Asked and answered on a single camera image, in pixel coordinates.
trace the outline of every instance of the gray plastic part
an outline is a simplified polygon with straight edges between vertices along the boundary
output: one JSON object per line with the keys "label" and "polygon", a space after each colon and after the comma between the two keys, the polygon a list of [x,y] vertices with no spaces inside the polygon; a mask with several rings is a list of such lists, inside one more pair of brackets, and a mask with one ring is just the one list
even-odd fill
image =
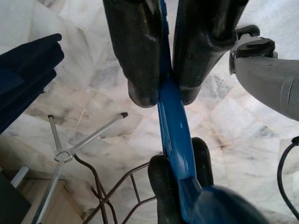
{"label": "gray plastic part", "polygon": [[299,121],[299,61],[264,56],[234,61],[240,84],[273,110]]}

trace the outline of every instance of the silver metal rod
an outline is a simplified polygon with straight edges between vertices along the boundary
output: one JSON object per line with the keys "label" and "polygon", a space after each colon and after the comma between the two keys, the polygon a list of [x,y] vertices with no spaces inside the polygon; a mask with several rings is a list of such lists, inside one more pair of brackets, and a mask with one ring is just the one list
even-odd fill
{"label": "silver metal rod", "polygon": [[92,133],[91,135],[89,135],[87,138],[85,138],[84,140],[82,140],[81,142],[79,142],[73,148],[69,149],[68,150],[69,153],[71,155],[76,154],[83,146],[85,146],[86,144],[88,144],[89,142],[91,142],[92,140],[94,140],[95,138],[97,138],[100,134],[102,134],[104,131],[106,131],[112,125],[114,125],[118,120],[125,118],[127,115],[128,115],[128,113],[121,113],[116,118],[114,118],[113,120],[111,120],[110,122],[108,122],[107,124],[105,124],[103,127],[101,127],[100,129],[98,129],[97,131],[95,131],[94,133]]}
{"label": "silver metal rod", "polygon": [[29,168],[27,166],[22,166],[19,172],[14,176],[12,181],[10,182],[15,188],[18,187],[20,182],[24,179],[25,175],[27,174]]}
{"label": "silver metal rod", "polygon": [[41,200],[40,205],[38,206],[38,209],[36,211],[36,215],[33,218],[32,224],[40,224],[43,221],[43,217],[45,215],[45,212],[49,206],[49,203],[51,201],[51,197],[53,195],[53,192],[55,190],[55,187],[58,183],[59,177],[62,172],[62,168],[64,166],[64,162],[60,161],[54,170],[53,177],[51,179],[51,182],[47,186],[47,189],[43,195],[43,198]]}
{"label": "silver metal rod", "polygon": [[57,132],[57,129],[56,129],[54,116],[53,115],[48,115],[48,118],[49,118],[49,122],[50,122],[51,129],[52,129],[52,132],[53,132],[56,149],[60,153],[60,152],[62,152],[63,149],[62,149],[61,142],[60,142],[58,132]]}

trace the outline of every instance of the marble floor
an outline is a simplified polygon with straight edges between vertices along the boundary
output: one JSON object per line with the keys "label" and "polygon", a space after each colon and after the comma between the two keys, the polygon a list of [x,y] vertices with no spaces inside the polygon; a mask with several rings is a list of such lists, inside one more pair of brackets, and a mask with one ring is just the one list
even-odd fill
{"label": "marble floor", "polygon": [[[167,0],[170,43],[173,43],[178,0]],[[239,26],[256,24],[262,36],[276,41],[280,58],[299,59],[299,5],[293,0],[250,0]],[[61,33],[65,59],[57,77],[1,136],[0,165],[7,170],[29,166],[29,176],[49,178],[56,162],[48,114],[57,119],[63,147],[71,147],[116,114],[129,116],[78,155],[97,169],[109,190],[128,170],[161,152],[157,108],[142,109],[128,97],[126,79],[113,53],[101,0],[0,0],[0,53],[37,38]],[[250,96],[228,72],[228,55],[203,83],[186,114],[192,136],[210,148],[215,183],[230,187],[272,224],[298,223],[277,187],[278,160],[299,123],[264,106]],[[299,153],[286,161],[283,181],[287,195],[299,209]],[[90,192],[92,173],[77,162],[65,165],[67,190],[89,212],[97,206]],[[143,199],[153,195],[146,170],[136,174]],[[125,182],[111,200],[122,221],[136,200]],[[157,223],[156,203],[142,206],[129,224]],[[101,223],[96,216],[91,223]]]}

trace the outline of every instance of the dark blue fabric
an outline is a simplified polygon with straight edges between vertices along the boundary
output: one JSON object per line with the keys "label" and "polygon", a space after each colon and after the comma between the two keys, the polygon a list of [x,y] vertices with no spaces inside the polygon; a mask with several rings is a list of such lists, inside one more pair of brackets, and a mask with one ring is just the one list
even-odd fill
{"label": "dark blue fabric", "polygon": [[54,34],[0,55],[0,133],[17,119],[56,76],[54,67],[64,58],[57,43],[60,40],[61,35]]}

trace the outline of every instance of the black rubber cap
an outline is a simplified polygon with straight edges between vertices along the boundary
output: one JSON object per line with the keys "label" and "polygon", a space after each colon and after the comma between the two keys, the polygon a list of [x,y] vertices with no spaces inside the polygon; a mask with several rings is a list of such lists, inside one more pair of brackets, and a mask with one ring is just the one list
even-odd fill
{"label": "black rubber cap", "polygon": [[121,113],[121,116],[122,116],[123,118],[126,118],[126,117],[128,116],[128,113],[127,113],[127,112],[123,112],[123,113]]}

